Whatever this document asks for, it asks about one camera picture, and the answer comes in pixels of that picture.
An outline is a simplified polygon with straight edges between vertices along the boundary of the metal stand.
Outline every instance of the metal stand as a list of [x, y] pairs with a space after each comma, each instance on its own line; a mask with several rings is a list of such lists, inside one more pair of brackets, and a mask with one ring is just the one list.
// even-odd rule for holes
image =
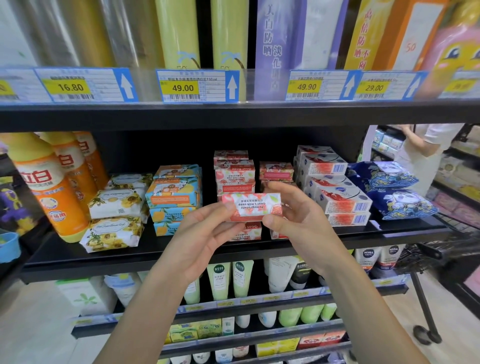
[[421, 287], [420, 280], [416, 272], [411, 274], [413, 286], [415, 287], [415, 292], [419, 298], [420, 306], [427, 321], [428, 330], [423, 326], [416, 325], [413, 327], [413, 336], [419, 341], [420, 344], [430, 345], [432, 342], [440, 344], [442, 342], [442, 337], [437, 331], [437, 326], [433, 320], [432, 313], [428, 307], [427, 298], [423, 293], [423, 288]]

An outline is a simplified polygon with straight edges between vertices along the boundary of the hand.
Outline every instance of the hand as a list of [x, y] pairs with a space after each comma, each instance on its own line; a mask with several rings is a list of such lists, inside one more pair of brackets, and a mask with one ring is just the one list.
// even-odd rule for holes
[[410, 130], [410, 131], [411, 131], [411, 128], [410, 128], [410, 127], [412, 126], [412, 124], [401, 124], [401, 125], [399, 125], [399, 126], [400, 126], [400, 129], [402, 129], [403, 134], [405, 134], [405, 132], [406, 132], [407, 130]]
[[280, 192], [283, 216], [266, 215], [266, 227], [289, 237], [296, 252], [315, 272], [322, 274], [340, 257], [350, 255], [322, 208], [299, 188], [282, 182], [269, 182], [265, 192]]
[[155, 266], [162, 274], [175, 273], [175, 281], [186, 289], [207, 268], [214, 251], [245, 228], [243, 222], [225, 222], [235, 210], [234, 203], [217, 202], [187, 214]]

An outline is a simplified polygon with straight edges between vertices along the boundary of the white arrow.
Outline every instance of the white arrow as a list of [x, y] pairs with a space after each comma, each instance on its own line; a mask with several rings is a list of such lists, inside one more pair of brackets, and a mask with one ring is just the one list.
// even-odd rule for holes
[[420, 86], [420, 77], [417, 78], [417, 80], [413, 83], [412, 86], [410, 86], [410, 89], [407, 92], [407, 96], [405, 97], [412, 97], [413, 93], [417, 88]]
[[352, 91], [353, 87], [355, 86], [355, 76], [353, 76], [352, 78], [350, 78], [350, 81], [347, 83], [347, 85], [345, 86], [345, 94], [344, 94], [344, 97], [349, 97], [350, 96], [350, 92]]
[[133, 92], [132, 92], [133, 86], [130, 82], [128, 82], [127, 78], [123, 73], [121, 74], [120, 87], [125, 90], [125, 94], [127, 95], [127, 98], [133, 98]]
[[235, 100], [235, 90], [237, 89], [237, 84], [235, 83], [233, 76], [232, 78], [230, 78], [230, 82], [228, 83], [227, 88], [229, 90], [228, 98], [230, 100]]

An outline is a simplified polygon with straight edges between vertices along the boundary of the orange bottle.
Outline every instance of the orange bottle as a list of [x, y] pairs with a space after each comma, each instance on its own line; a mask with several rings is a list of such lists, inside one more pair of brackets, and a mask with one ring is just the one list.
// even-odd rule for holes
[[59, 236], [80, 241], [88, 220], [51, 145], [34, 133], [4, 133], [0, 139]]
[[90, 172], [95, 179], [96, 186], [103, 190], [108, 183], [107, 172], [103, 166], [102, 158], [96, 148], [95, 139], [90, 132], [73, 132], [80, 143], [80, 149], [84, 153]]
[[82, 210], [90, 219], [88, 203], [95, 197], [98, 189], [77, 138], [72, 132], [41, 132], [40, 138], [53, 147], [63, 171], [77, 194]]

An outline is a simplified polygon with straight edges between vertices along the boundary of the person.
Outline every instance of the person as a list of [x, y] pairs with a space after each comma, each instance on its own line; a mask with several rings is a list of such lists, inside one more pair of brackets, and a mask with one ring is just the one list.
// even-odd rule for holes
[[395, 161], [413, 173], [419, 181], [410, 187], [425, 196], [437, 174], [442, 153], [465, 124], [417, 124], [415, 132], [410, 124], [400, 125], [405, 142]]
[[[318, 204], [295, 186], [269, 182], [280, 192], [284, 216], [263, 217], [287, 235], [305, 262], [328, 282], [360, 364], [428, 364], [361, 266], [330, 226]], [[129, 303], [94, 364], [154, 364], [189, 283], [206, 269], [214, 251], [243, 223], [225, 222], [233, 203], [207, 205], [179, 226]]]

